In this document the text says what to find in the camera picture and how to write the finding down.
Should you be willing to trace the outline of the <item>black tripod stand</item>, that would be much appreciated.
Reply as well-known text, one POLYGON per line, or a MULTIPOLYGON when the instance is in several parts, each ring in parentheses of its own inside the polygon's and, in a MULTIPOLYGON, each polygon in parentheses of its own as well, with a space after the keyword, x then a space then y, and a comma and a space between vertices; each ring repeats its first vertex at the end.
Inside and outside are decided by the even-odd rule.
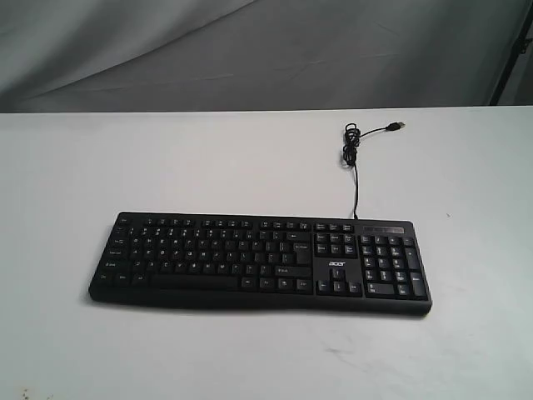
POLYGON ((511 45, 508 57, 506 59, 505 66, 498 78, 495 89, 491 94, 489 101, 490 106, 497 106, 501 100, 501 97, 506 90, 506 86, 511 79, 516 64, 521 55, 526 54, 528 47, 532 43, 532 36, 530 30, 532 28, 532 1, 529 1, 529 7, 527 8, 526 16, 521 24, 520 31, 518 32, 515 40, 511 45))

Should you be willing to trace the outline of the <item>black acer keyboard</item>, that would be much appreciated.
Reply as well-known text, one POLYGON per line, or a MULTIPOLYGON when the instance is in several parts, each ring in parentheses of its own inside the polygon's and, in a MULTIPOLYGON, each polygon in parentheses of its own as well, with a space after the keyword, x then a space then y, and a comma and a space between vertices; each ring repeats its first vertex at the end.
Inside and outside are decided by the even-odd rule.
POLYGON ((160 308, 425 315, 408 221, 121 212, 91 299, 160 308))

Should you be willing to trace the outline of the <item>grey backdrop cloth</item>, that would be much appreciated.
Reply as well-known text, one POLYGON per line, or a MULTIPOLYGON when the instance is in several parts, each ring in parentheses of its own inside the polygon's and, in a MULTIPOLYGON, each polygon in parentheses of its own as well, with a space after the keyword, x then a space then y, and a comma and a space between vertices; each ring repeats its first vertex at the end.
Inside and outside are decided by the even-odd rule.
POLYGON ((486 105, 527 1, 4 1, 5 113, 486 105))

